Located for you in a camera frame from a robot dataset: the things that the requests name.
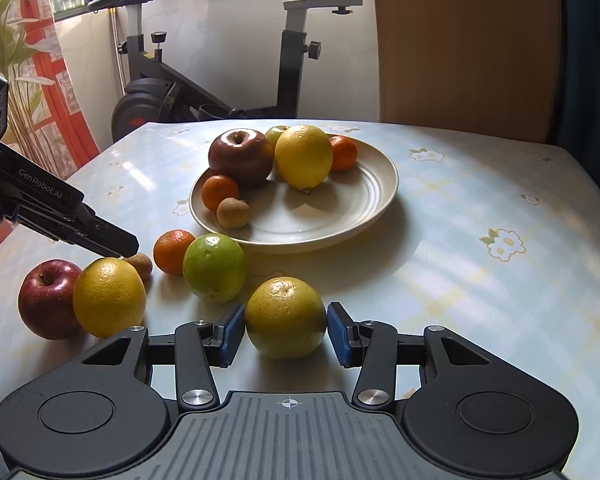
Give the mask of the brown kiwi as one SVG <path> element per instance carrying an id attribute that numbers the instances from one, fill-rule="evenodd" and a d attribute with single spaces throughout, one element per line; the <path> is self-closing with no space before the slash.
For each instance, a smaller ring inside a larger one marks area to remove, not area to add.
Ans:
<path id="1" fill-rule="evenodd" d="M 243 200 L 227 197 L 219 203 L 215 211 L 216 220 L 226 230 L 237 230 L 246 226 L 250 221 L 250 207 Z"/>
<path id="2" fill-rule="evenodd" d="M 152 268 L 154 266 L 152 265 L 151 258 L 149 258 L 148 255 L 139 252 L 132 257 L 123 258 L 123 261 L 129 263 L 136 270 L 143 282 L 146 282 L 148 278 L 151 277 Z"/>

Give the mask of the yellow orange fruit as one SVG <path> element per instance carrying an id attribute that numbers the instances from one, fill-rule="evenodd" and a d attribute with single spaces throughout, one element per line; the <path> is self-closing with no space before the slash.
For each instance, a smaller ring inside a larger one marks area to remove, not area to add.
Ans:
<path id="1" fill-rule="evenodd" d="M 104 339 L 142 324 L 146 292 L 137 270 L 129 263 L 100 258 L 89 264 L 76 280 L 72 303 L 81 327 Z"/>

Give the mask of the orange tangerine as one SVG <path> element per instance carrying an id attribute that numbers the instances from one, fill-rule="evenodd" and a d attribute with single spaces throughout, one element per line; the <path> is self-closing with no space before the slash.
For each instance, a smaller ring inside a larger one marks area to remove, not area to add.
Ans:
<path id="1" fill-rule="evenodd" d="M 183 273 L 186 250 L 195 237 L 185 230 L 171 230 L 160 235 L 154 244 L 152 255 L 158 268 L 170 275 Z"/>

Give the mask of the large red apple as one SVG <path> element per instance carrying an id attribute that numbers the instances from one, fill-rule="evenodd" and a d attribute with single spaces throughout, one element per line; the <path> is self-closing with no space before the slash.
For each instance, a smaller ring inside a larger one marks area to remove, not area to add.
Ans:
<path id="1" fill-rule="evenodd" d="M 81 273 L 72 262 L 52 259 L 38 264 L 26 275 L 18 294 L 18 311 L 32 333 L 59 340 L 80 330 L 72 297 Z"/>

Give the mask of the yellow-green orange fruit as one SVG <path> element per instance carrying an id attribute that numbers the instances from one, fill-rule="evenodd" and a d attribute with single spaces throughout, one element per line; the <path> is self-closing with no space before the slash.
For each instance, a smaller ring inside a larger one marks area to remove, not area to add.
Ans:
<path id="1" fill-rule="evenodd" d="M 262 283 L 245 308 L 251 343 L 269 359 L 295 360 L 314 352 L 326 332 L 326 308 L 306 282 L 279 276 Z"/>

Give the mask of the red floral curtain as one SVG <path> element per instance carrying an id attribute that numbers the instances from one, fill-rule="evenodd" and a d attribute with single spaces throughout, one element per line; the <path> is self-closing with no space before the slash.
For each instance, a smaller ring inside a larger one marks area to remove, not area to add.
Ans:
<path id="1" fill-rule="evenodd" d="M 50 0 L 0 0 L 3 142 L 62 180 L 99 154 L 62 56 Z"/>

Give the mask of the tangerine on plate left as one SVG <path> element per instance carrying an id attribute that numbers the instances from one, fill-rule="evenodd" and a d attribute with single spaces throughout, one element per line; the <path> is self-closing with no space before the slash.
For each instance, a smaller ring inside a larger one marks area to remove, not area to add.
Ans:
<path id="1" fill-rule="evenodd" d="M 222 174 L 208 177 L 201 188 L 200 196 L 204 206 L 212 212 L 215 212 L 226 198 L 240 198 L 237 183 Z"/>

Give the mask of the tangerine on plate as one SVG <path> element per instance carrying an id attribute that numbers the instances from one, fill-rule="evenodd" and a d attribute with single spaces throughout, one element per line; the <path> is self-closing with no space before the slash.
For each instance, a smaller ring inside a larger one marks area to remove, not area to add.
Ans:
<path id="1" fill-rule="evenodd" d="M 201 188 L 200 196 L 204 206 L 212 212 L 215 212 L 226 198 L 240 198 L 237 183 L 222 174 L 208 177 Z"/>
<path id="2" fill-rule="evenodd" d="M 331 136 L 332 171 L 346 171 L 353 168 L 358 160 L 358 148 L 347 136 Z"/>

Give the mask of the brown kiwi on plate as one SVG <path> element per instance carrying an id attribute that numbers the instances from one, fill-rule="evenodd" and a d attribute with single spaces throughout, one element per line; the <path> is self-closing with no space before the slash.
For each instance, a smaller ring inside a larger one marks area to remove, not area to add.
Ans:
<path id="1" fill-rule="evenodd" d="M 250 221 L 250 207 L 243 200 L 227 197 L 219 203 L 215 211 L 216 220 L 226 230 L 237 230 L 246 226 Z"/>

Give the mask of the black exercise bike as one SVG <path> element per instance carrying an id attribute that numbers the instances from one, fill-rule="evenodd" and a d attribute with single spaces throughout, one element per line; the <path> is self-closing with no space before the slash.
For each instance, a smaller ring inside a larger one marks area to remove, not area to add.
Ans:
<path id="1" fill-rule="evenodd" d="M 164 30 L 164 59 L 234 107 L 276 101 L 286 0 L 158 0 L 143 7 L 145 32 Z M 312 10 L 309 40 L 322 45 L 303 66 L 299 114 L 306 118 L 379 117 L 374 0 L 349 15 Z M 99 148 L 111 143 L 110 115 L 120 98 L 116 44 L 108 14 L 85 14 L 56 30 L 76 98 Z"/>

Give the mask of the beige round plate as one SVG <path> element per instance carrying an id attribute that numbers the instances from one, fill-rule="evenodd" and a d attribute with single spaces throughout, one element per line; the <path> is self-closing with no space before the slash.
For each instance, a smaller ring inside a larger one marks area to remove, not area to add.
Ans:
<path id="1" fill-rule="evenodd" d="M 255 252 L 298 254 L 350 240 L 381 218 L 399 188 L 398 168 L 390 157 L 361 140 L 354 144 L 356 166 L 335 172 L 310 192 L 297 191 L 274 174 L 265 185 L 242 192 L 250 220 L 241 229 L 223 229 L 202 203 L 209 169 L 190 191 L 189 211 L 204 230 L 223 233 Z"/>

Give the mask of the floral plaid tablecloth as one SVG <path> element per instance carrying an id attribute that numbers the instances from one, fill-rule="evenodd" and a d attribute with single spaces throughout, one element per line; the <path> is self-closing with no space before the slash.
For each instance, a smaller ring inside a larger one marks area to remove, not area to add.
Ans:
<path id="1" fill-rule="evenodd" d="M 566 467 L 600 479 L 600 190 L 564 150 L 407 126 L 318 122 L 363 140 L 398 168 L 398 195 L 368 230 L 315 254 L 248 252 L 256 288 L 276 275 L 308 282 L 352 318 L 418 334 L 440 324 L 562 392 L 580 419 Z M 208 144 L 241 126 L 145 125 L 70 180 L 102 217 L 151 254 L 170 229 L 201 233 L 188 210 L 208 167 Z M 0 402 L 12 390 L 94 344 L 46 341 L 20 320 L 26 274 L 53 258 L 87 266 L 96 256 L 17 228 L 0 245 Z M 342 390 L 329 341 L 305 360 L 265 359 L 248 338 L 234 364 L 214 370 L 228 390 Z"/>

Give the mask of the red apple on plate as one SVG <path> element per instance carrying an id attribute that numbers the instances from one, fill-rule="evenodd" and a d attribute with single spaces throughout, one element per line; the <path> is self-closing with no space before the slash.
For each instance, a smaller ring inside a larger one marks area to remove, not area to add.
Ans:
<path id="1" fill-rule="evenodd" d="M 273 169 L 273 144 L 253 129 L 232 129 L 217 136 L 208 151 L 208 164 L 216 174 L 242 186 L 262 184 Z"/>

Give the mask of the tangerine on plate right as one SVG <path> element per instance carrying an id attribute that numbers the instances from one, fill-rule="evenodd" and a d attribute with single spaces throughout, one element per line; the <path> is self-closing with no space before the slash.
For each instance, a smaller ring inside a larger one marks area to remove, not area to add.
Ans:
<path id="1" fill-rule="evenodd" d="M 358 160 L 358 148 L 347 136 L 331 136 L 332 171 L 346 171 L 353 168 Z"/>

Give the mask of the big yellow citrus on plate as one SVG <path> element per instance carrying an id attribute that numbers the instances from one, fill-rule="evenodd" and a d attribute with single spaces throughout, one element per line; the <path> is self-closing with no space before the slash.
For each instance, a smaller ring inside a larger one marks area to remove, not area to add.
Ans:
<path id="1" fill-rule="evenodd" d="M 327 178 L 333 159 L 329 136 L 317 126 L 289 127 L 275 145 L 275 165 L 279 175 L 301 192 L 316 188 Z"/>

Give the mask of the small green apple on plate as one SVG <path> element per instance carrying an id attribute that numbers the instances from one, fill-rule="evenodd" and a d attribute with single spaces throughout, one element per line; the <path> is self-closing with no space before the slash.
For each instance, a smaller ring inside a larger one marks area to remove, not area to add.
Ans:
<path id="1" fill-rule="evenodd" d="M 279 138 L 289 129 L 286 125 L 273 126 L 265 133 L 265 137 L 272 146 L 275 146 Z"/>

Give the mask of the dark teal curtain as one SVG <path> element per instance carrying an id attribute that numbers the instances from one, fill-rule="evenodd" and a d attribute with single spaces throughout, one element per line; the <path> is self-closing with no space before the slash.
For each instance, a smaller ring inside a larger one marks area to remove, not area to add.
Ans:
<path id="1" fill-rule="evenodd" d="M 547 142 L 568 151 L 600 188 L 600 0 L 560 0 L 557 92 Z"/>

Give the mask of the wooden door panel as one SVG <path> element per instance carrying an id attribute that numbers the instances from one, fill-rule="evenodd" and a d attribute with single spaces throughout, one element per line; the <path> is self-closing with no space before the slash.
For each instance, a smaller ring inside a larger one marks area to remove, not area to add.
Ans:
<path id="1" fill-rule="evenodd" d="M 375 0 L 383 122 L 543 142 L 562 0 Z"/>

